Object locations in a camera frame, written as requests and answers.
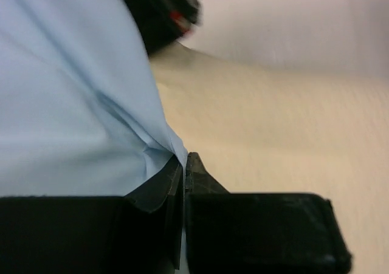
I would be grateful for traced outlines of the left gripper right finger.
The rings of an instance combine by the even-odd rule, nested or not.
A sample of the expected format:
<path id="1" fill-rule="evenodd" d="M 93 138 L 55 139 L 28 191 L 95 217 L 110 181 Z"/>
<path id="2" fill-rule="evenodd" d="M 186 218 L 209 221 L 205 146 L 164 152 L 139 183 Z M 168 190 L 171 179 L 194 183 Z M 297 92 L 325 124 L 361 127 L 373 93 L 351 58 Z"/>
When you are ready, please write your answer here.
<path id="1" fill-rule="evenodd" d="M 349 273 L 352 256 L 330 200 L 312 193 L 231 193 L 188 155 L 190 273 Z"/>

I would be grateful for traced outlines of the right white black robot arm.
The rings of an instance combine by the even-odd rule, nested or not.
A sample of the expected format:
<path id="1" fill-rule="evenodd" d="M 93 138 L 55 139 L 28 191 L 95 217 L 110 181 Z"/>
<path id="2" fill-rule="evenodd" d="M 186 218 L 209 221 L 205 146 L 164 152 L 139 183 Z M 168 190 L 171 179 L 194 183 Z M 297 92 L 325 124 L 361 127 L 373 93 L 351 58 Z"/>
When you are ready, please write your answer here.
<path id="1" fill-rule="evenodd" d="M 152 55 L 182 38 L 200 22 L 201 0 L 124 0 L 146 52 Z"/>

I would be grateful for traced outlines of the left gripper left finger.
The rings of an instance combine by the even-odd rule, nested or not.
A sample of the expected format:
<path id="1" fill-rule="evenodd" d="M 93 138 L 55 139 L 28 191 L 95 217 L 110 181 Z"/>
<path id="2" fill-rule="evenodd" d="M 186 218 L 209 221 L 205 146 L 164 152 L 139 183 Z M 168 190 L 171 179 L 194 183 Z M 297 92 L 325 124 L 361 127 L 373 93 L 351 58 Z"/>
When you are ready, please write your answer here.
<path id="1" fill-rule="evenodd" d="M 174 273 L 183 169 L 172 157 L 123 197 L 3 197 L 2 273 Z"/>

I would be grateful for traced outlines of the green and blue satin pillowcase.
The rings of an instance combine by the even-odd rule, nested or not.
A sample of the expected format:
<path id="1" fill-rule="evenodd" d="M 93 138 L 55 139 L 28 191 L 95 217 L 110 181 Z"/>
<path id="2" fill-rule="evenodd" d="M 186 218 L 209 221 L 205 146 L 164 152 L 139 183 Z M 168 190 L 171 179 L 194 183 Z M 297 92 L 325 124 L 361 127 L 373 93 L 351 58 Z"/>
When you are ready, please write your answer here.
<path id="1" fill-rule="evenodd" d="M 2 196 L 122 196 L 172 156 L 124 0 L 1 0 Z"/>

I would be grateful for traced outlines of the cream pillow with yellow edge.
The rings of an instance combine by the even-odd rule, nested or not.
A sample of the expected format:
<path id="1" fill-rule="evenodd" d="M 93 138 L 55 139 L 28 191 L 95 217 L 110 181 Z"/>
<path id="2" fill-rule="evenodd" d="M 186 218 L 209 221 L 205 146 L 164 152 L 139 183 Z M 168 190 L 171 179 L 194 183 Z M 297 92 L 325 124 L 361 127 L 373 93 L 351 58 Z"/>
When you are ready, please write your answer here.
<path id="1" fill-rule="evenodd" d="M 268 70 L 178 43 L 150 63 L 168 123 L 220 183 L 330 198 L 353 272 L 388 272 L 387 80 Z"/>

